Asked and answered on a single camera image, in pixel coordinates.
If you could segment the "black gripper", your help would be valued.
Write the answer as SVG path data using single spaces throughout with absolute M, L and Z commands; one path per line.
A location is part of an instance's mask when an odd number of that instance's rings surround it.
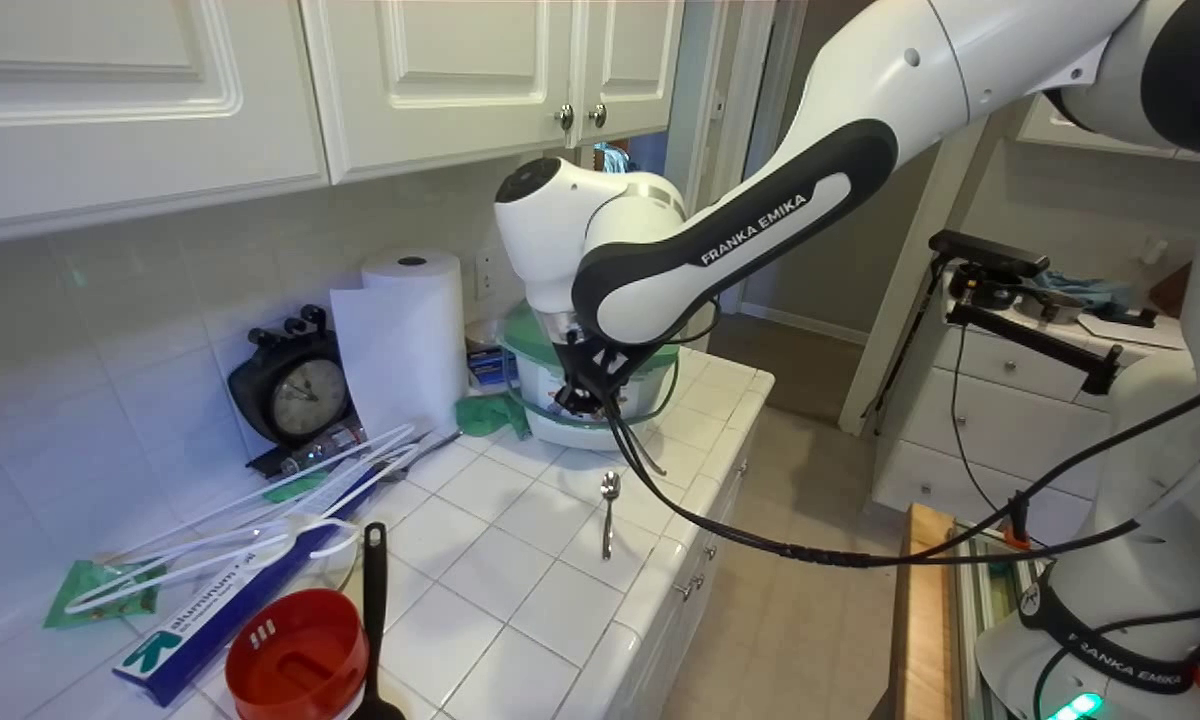
M 621 387 L 652 355 L 656 355 L 652 342 L 613 342 L 599 336 L 570 330 L 558 342 L 558 358 L 566 372 L 558 403 L 572 417 L 613 417 L 621 408 Z

